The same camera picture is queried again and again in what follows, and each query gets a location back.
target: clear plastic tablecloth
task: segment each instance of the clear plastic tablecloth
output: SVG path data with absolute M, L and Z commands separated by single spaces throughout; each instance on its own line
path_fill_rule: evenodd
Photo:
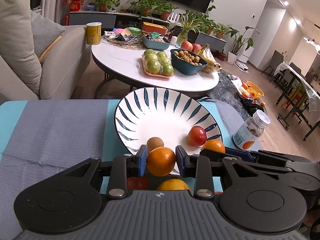
M 280 71 L 289 69 L 292 73 L 294 73 L 297 78 L 300 79 L 301 84 L 304 86 L 307 95 L 309 97 L 309 118 L 308 121 L 311 125 L 314 125 L 316 122 L 320 121 L 320 96 L 318 93 L 304 80 L 302 76 L 300 76 L 297 72 L 295 72 L 292 67 L 290 67 L 286 63 L 281 63 L 274 75 L 277 75 Z

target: bowl of kiwis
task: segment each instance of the bowl of kiwis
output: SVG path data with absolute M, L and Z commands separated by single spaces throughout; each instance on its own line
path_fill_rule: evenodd
M 172 66 L 185 75 L 194 75 L 199 73 L 207 66 L 207 62 L 188 50 L 171 49 Z

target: white logo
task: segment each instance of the white logo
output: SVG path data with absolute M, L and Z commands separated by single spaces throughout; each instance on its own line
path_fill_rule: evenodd
M 158 192 L 158 193 L 156 194 L 157 197 L 163 197 L 164 195 L 165 195 L 165 194 L 162 193 L 162 192 Z

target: dark teal basket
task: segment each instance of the dark teal basket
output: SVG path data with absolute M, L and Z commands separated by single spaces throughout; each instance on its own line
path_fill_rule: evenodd
M 186 61 L 184 61 L 183 59 L 179 59 L 176 55 L 173 54 L 174 51 L 180 51 L 180 50 L 184 50 L 184 49 L 171 49 L 171 63 L 172 66 L 179 70 L 181 73 L 185 74 L 185 75 L 194 75 L 199 73 L 201 70 L 204 69 L 205 66 L 207 66 L 207 62 L 202 59 L 199 55 L 194 54 L 193 52 L 187 50 L 188 53 L 190 53 L 192 56 L 198 56 L 200 58 L 199 63 L 202 64 L 202 66 L 196 66 L 196 65 L 192 65 L 191 63 L 188 63 Z
M 148 49 L 156 49 L 156 50 L 166 50 L 170 46 L 170 41 L 168 41 L 165 37 L 163 37 L 164 42 L 160 41 L 151 41 L 145 38 L 145 36 L 142 37 L 143 44 Z

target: white lid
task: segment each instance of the white lid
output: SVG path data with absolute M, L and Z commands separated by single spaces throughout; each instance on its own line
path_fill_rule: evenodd
M 87 26 L 99 26 L 99 25 L 102 25 L 102 23 L 87 23 Z
M 260 128 L 266 128 L 270 123 L 269 117 L 261 110 L 257 110 L 253 114 L 253 119 Z

